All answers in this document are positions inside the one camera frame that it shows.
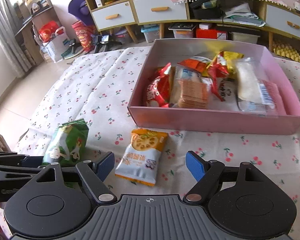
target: green snack bag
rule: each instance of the green snack bag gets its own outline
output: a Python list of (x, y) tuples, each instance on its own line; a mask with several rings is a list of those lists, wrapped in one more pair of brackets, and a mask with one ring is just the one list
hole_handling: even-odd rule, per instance
[(63, 123), (54, 132), (42, 165), (58, 162), (62, 167), (75, 166), (83, 160), (89, 128), (84, 119)]

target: bedsheet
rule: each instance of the bedsheet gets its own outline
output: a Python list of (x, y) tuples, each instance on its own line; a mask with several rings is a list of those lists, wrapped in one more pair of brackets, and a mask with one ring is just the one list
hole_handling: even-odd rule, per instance
[[(127, 104), (149, 49), (128, 48), (79, 57), (46, 94), (15, 150), (43, 155), (59, 123), (84, 118), (90, 129), (87, 159), (96, 160), (112, 151), (117, 166), (130, 142), (130, 132), (136, 128)], [(277, 61), (300, 99), (300, 64)], [(169, 133), (169, 138), (160, 158), (155, 187), (117, 178), (113, 170), (104, 182), (113, 193), (183, 197), (196, 183), (185, 166), (188, 150), (228, 166), (248, 161), (292, 198), (298, 214), (290, 236), (300, 239), (300, 129), (291, 136), (163, 131)]]

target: curtain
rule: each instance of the curtain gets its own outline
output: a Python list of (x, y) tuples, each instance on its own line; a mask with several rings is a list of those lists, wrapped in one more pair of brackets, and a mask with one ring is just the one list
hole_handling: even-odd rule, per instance
[(22, 27), (9, 0), (0, 0), (0, 45), (18, 77), (22, 77), (31, 64), (15, 39)]

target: white paper bag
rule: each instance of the white paper bag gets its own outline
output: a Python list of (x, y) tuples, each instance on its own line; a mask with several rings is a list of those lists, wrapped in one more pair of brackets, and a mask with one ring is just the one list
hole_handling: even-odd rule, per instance
[[(63, 33), (58, 35), (57, 32), (61, 29), (63, 29)], [(60, 60), (63, 60), (61, 54), (69, 48), (69, 38), (64, 27), (58, 28), (55, 34), (56, 37), (52, 41), (44, 43), (43, 46), (46, 48), (47, 53), (52, 60), (56, 63)]]

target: wooden table leg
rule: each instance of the wooden table leg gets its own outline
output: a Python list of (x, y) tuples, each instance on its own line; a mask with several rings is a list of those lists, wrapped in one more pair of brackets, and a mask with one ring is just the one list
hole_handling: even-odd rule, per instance
[(159, 24), (159, 38), (160, 39), (164, 38), (164, 23)]
[(133, 42), (134, 42), (135, 44), (137, 44), (137, 43), (138, 43), (138, 39), (137, 39), (136, 36), (134, 35), (134, 33), (133, 33), (132, 29), (131, 29), (131, 26), (130, 26), (130, 25), (126, 25), (125, 27), (126, 27), (128, 33), (129, 33), (130, 37), (132, 38)]
[(269, 32), (269, 51), (273, 52), (273, 33)]

